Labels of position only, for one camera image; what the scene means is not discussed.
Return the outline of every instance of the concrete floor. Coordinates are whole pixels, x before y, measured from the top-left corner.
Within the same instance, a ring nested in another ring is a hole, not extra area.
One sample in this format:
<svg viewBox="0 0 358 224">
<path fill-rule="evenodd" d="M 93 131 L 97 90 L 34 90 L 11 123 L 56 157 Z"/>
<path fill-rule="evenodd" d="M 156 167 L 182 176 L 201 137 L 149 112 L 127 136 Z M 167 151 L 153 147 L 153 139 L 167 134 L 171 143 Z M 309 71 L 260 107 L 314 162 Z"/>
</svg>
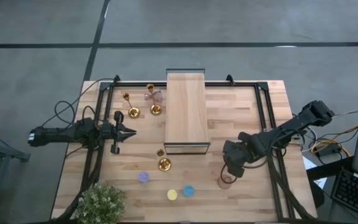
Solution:
<svg viewBox="0 0 358 224">
<path fill-rule="evenodd" d="M 92 43 L 102 5 L 0 0 L 0 44 Z M 358 0 L 112 0 L 100 41 L 358 42 Z M 0 137 L 32 154 L 30 162 L 12 161 L 9 167 L 0 191 L 0 223 L 48 220 L 66 144 L 32 148 L 26 139 L 53 115 L 58 100 L 76 98 L 89 55 L 90 49 L 0 49 Z M 358 47 L 99 49 L 90 80 L 163 80 L 166 68 L 205 68 L 208 80 L 227 74 L 284 80 L 294 113 L 311 100 L 323 100 L 336 113 L 358 109 Z M 316 131 L 357 124 L 358 114 L 349 115 Z M 355 143 L 345 146 L 354 152 Z M 338 206 L 330 212 L 330 205 L 318 210 L 320 218 L 352 218 Z"/>
</svg>

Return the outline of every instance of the potted plant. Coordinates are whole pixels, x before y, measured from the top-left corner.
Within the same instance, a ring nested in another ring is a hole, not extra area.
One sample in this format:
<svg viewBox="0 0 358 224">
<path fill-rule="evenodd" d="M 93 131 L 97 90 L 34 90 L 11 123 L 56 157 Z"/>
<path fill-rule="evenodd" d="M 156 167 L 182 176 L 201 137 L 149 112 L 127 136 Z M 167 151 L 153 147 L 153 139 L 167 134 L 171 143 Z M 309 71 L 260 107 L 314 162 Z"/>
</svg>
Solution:
<svg viewBox="0 0 358 224">
<path fill-rule="evenodd" d="M 94 184 L 79 199 L 75 217 L 82 224 L 114 224 L 125 212 L 125 193 L 107 184 Z"/>
</svg>

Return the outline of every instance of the wooden tabletop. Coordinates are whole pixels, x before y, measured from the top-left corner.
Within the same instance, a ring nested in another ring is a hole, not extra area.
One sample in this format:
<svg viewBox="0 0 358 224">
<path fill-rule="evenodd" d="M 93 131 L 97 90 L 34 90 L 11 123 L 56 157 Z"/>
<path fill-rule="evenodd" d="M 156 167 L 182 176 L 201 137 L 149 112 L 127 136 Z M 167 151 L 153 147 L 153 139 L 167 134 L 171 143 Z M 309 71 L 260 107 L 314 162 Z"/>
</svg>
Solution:
<svg viewBox="0 0 358 224">
<path fill-rule="evenodd" d="M 83 90 L 91 84 L 92 82 L 84 82 Z M 276 123 L 279 125 L 292 117 L 284 82 L 268 81 L 268 85 Z M 98 84 L 92 86 L 81 97 L 77 119 L 81 119 L 86 105 L 96 107 L 98 88 Z M 165 98 L 166 89 L 156 88 L 156 90 L 161 90 Z M 141 115 L 137 119 L 130 119 L 126 115 L 129 105 L 122 99 L 122 94 L 125 92 L 130 94 L 132 105 L 141 110 Z M 137 134 L 119 144 L 120 155 L 111 154 L 112 141 L 106 141 L 100 182 L 106 182 L 126 192 L 127 210 L 123 222 L 277 220 L 267 166 L 253 170 L 247 169 L 244 176 L 228 190 L 220 189 L 216 183 L 224 164 L 222 150 L 225 140 L 237 140 L 241 131 L 260 132 L 254 89 L 252 87 L 206 87 L 205 92 L 208 137 L 211 141 L 207 155 L 169 156 L 172 168 L 167 172 L 162 172 L 157 167 L 156 152 L 163 149 L 165 140 L 165 100 L 162 102 L 163 113 L 160 116 L 153 116 L 149 111 L 151 101 L 144 100 L 146 88 L 114 89 L 111 122 L 115 123 L 112 120 L 114 112 L 121 110 L 125 114 L 125 126 L 137 130 Z M 262 94 L 265 117 L 268 118 L 263 99 Z M 86 112 L 86 116 L 92 117 L 90 110 Z M 79 144 L 70 144 L 67 153 L 79 146 Z M 86 149 L 82 149 L 66 159 L 52 217 L 59 216 L 79 191 L 85 157 Z M 307 211 L 316 216 L 299 147 L 288 147 L 284 161 L 292 192 Z M 149 173 L 150 181 L 147 184 L 138 181 L 140 171 Z M 188 184 L 195 188 L 195 195 L 189 198 L 183 195 L 183 187 Z M 167 199 L 169 189 L 178 191 L 177 200 Z"/>
</svg>

